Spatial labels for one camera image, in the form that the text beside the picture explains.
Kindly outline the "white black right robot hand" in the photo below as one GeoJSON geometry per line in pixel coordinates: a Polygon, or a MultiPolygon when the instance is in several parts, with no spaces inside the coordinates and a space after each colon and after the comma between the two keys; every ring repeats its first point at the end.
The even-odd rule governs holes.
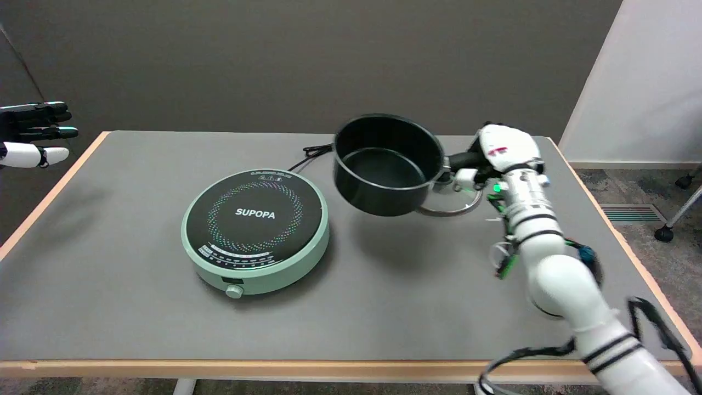
{"type": "Polygon", "coordinates": [[[472,183],[479,189],[512,171],[546,172],[541,151],[529,133],[494,122],[485,123],[465,151],[449,155],[447,165],[454,174],[475,170],[472,183]]]}

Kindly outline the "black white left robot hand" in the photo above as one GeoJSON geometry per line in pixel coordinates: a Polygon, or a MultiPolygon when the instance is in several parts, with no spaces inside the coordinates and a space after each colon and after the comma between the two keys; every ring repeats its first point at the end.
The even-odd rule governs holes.
{"type": "Polygon", "coordinates": [[[70,149],[36,142],[78,137],[77,128],[61,125],[71,119],[72,113],[63,101],[2,106],[2,168],[46,168],[66,160],[70,149]]]}

